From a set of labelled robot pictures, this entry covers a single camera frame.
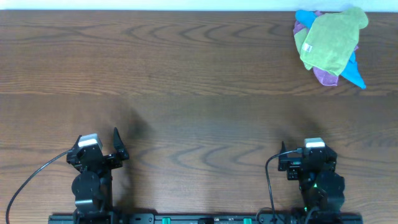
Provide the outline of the green microfiber cloth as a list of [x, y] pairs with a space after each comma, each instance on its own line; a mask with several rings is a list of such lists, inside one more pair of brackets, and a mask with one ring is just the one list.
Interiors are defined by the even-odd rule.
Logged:
[[340, 75], [359, 42], [359, 31], [369, 23], [360, 7], [325, 13], [313, 21], [300, 50], [300, 59], [332, 75]]

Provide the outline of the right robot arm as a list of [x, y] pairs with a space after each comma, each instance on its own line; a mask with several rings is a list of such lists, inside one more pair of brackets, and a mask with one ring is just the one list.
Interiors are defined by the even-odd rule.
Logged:
[[278, 170], [288, 180], [297, 180], [304, 202], [302, 223], [343, 223], [340, 209], [345, 202], [345, 179], [336, 173], [337, 153], [320, 138], [306, 139], [296, 148], [299, 157], [289, 157], [282, 144]]

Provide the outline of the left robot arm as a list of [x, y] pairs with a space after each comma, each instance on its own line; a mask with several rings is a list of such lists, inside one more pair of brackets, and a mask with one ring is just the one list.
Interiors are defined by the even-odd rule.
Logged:
[[67, 163], [79, 174], [72, 183], [76, 210], [73, 223], [119, 223], [120, 212], [113, 207], [111, 171], [123, 166], [129, 153], [114, 128], [113, 147], [115, 152], [104, 155], [103, 145], [96, 133], [79, 136], [70, 152]]

